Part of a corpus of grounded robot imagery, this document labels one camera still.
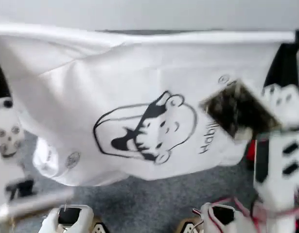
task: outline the gray carpet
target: gray carpet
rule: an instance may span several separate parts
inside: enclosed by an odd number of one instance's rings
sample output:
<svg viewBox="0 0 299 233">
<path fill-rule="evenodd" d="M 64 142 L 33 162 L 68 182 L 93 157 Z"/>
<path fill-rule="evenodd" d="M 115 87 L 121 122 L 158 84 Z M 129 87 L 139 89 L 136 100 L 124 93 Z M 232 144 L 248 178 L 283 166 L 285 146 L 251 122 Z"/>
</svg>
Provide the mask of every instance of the gray carpet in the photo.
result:
<svg viewBox="0 0 299 233">
<path fill-rule="evenodd" d="M 26 169 L 36 177 L 37 189 L 61 187 L 41 177 L 33 167 L 34 148 L 35 137 L 27 134 L 22 152 L 26 155 Z M 173 233 L 181 219 L 193 216 L 193 207 L 221 196 L 236 195 L 248 206 L 254 195 L 252 181 L 252 173 L 241 162 L 165 180 L 149 182 L 131 177 L 104 187 L 78 187 L 74 203 L 91 206 L 111 233 Z M 15 232 L 38 232 L 42 218 L 37 216 L 19 223 Z"/>
</svg>

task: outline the white t-shirt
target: white t-shirt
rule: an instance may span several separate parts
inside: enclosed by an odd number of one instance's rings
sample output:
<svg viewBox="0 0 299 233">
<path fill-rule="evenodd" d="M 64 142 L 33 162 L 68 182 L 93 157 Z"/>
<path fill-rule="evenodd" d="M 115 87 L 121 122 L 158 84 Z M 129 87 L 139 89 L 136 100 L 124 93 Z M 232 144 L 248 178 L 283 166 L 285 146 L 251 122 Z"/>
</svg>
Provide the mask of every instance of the white t-shirt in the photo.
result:
<svg viewBox="0 0 299 233">
<path fill-rule="evenodd" d="M 199 108 L 235 79 L 262 89 L 294 33 L 132 36 L 0 24 L 0 64 L 23 127 L 38 135 L 34 165 L 66 185 L 130 175 L 162 179 L 229 166 L 234 144 Z"/>
</svg>

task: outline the red object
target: red object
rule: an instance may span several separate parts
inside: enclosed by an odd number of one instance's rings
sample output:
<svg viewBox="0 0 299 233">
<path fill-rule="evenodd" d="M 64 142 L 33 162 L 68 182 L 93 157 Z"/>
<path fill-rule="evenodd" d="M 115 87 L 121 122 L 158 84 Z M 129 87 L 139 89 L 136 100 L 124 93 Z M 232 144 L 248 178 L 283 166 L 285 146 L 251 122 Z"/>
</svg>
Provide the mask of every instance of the red object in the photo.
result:
<svg viewBox="0 0 299 233">
<path fill-rule="evenodd" d="M 254 158 L 255 158 L 255 140 L 251 141 L 251 143 L 248 147 L 248 150 L 247 150 L 246 158 L 249 161 L 254 162 Z"/>
</svg>

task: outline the circular logo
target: circular logo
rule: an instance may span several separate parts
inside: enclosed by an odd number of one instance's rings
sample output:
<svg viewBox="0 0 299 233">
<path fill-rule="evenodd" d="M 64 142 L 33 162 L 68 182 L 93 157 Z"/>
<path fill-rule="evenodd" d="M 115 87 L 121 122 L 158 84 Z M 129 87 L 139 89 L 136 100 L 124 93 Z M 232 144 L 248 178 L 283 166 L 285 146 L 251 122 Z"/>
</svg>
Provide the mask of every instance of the circular logo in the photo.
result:
<svg viewBox="0 0 299 233">
<path fill-rule="evenodd" d="M 66 160 L 66 167 L 68 169 L 74 168 L 80 160 L 80 153 L 79 152 L 74 152 L 70 156 L 68 156 Z"/>
<path fill-rule="evenodd" d="M 218 79 L 218 83 L 227 83 L 229 79 L 230 76 L 228 74 L 224 74 Z"/>
</svg>

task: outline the white wall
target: white wall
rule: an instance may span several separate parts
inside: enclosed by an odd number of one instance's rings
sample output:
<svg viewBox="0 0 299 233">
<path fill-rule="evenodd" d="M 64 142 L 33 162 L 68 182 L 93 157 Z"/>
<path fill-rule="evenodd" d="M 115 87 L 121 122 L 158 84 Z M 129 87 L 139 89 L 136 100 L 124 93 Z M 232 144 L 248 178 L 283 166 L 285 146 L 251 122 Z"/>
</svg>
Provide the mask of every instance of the white wall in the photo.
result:
<svg viewBox="0 0 299 233">
<path fill-rule="evenodd" d="M 0 16 L 88 30 L 288 30 L 299 0 L 0 0 Z"/>
</svg>

